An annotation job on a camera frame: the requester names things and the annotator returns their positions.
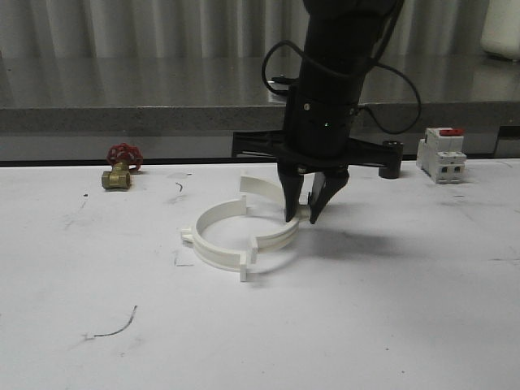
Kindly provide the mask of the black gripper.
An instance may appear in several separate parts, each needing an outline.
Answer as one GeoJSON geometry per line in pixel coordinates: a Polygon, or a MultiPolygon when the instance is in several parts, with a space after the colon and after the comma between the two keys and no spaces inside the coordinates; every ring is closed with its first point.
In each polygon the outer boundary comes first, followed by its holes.
{"type": "Polygon", "coordinates": [[[232,156],[265,155],[277,162],[285,202],[285,221],[297,213],[304,174],[315,173],[308,196],[310,223],[348,183],[348,167],[386,167],[394,152],[349,136],[355,105],[331,105],[306,97],[299,85],[288,88],[283,127],[278,131],[236,132],[232,156]]]}

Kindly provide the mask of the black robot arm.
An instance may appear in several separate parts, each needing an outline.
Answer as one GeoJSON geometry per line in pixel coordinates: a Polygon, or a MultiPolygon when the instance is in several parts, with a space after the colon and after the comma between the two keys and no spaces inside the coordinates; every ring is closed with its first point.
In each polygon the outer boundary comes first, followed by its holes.
{"type": "Polygon", "coordinates": [[[306,174],[314,174],[308,199],[316,222],[330,199],[348,182],[351,165],[378,167],[395,178],[401,150],[376,145],[349,133],[358,112],[366,73],[376,64],[395,25],[400,1],[306,1],[310,15],[298,78],[287,92],[279,131],[236,132],[232,155],[260,153],[277,161],[285,219],[297,213],[306,174]]]}

